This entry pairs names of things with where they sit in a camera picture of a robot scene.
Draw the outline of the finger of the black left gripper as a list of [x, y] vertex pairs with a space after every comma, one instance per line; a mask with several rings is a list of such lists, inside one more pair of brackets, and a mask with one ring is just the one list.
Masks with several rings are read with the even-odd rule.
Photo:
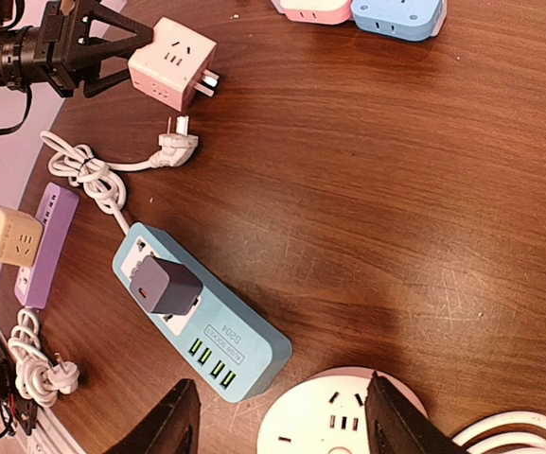
[[123, 68], [106, 76], [101, 75], [102, 61], [88, 66], [81, 71], [83, 79], [83, 95], [86, 98], [98, 96], [131, 78], [130, 70], [128, 69], [128, 60], [130, 55], [122, 54], [121, 56], [116, 56], [116, 58], [123, 61]]
[[[114, 41], [90, 43], [90, 30], [93, 22], [101, 22], [129, 32], [130, 37]], [[136, 49], [150, 44], [153, 29], [133, 19], [102, 6], [99, 1], [79, 0], [71, 12], [71, 59], [106, 60], [132, 53]]]

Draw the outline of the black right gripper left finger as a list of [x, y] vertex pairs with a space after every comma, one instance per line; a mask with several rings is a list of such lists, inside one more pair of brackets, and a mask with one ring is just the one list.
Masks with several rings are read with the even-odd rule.
[[121, 441], [114, 453], [197, 453], [201, 402], [192, 379], [183, 378]]

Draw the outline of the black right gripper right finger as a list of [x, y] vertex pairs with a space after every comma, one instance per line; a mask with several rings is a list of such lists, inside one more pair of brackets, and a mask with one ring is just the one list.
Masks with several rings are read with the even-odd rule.
[[371, 453], [467, 454], [377, 372], [368, 385], [365, 418]]

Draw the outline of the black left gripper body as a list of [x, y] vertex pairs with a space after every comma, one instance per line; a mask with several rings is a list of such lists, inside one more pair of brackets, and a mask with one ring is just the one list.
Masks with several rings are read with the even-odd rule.
[[39, 27], [16, 25], [25, 12], [24, 1], [0, 1], [0, 87], [28, 93], [30, 86], [47, 83], [61, 97], [70, 97], [81, 82], [97, 79], [97, 66], [71, 71], [55, 62], [63, 27], [70, 12], [63, 1], [48, 1]]

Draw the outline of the round pink power socket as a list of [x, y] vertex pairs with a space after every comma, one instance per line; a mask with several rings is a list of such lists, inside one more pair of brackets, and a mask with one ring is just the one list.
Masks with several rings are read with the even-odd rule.
[[283, 393], [261, 423], [257, 454], [367, 453], [365, 400], [374, 369], [328, 369]]

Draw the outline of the pink cube socket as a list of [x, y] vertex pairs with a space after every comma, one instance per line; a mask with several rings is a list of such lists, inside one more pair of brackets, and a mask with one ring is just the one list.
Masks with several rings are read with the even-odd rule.
[[128, 61], [135, 89], [183, 112], [197, 93], [213, 96], [220, 76], [211, 71], [217, 43], [166, 17], [153, 29], [153, 41]]

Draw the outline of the teal usb power strip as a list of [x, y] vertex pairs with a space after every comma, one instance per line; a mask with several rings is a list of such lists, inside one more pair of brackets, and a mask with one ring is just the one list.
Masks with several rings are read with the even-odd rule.
[[185, 265], [203, 283], [185, 316], [149, 314], [139, 305], [150, 320], [224, 400], [237, 403], [264, 393], [290, 359], [291, 341], [167, 232], [140, 222], [129, 228], [113, 262], [129, 293], [138, 265], [149, 255]]

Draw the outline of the grey usb charger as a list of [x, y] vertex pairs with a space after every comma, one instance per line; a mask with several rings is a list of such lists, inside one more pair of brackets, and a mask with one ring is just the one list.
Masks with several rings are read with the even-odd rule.
[[151, 255], [130, 282], [130, 294], [149, 314], [185, 316], [202, 291], [202, 281], [185, 265]]

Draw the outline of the beige cube socket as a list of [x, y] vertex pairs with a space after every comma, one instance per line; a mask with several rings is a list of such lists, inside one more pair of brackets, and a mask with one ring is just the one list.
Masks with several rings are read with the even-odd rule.
[[31, 267], [44, 231], [30, 214], [0, 205], [0, 263]]

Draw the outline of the purple power strip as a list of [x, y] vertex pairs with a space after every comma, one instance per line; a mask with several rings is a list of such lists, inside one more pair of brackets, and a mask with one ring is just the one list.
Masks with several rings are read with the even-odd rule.
[[79, 196], [55, 183], [43, 193], [35, 218], [44, 227], [35, 261], [18, 270], [14, 294], [27, 308], [44, 309], [64, 242], [79, 205]]

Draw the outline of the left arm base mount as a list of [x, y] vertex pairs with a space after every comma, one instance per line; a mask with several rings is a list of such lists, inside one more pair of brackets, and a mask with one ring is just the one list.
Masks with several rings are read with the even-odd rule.
[[21, 396], [15, 382], [15, 361], [0, 336], [0, 416], [4, 424], [0, 440], [17, 428], [30, 436], [37, 426], [38, 406], [32, 399]]

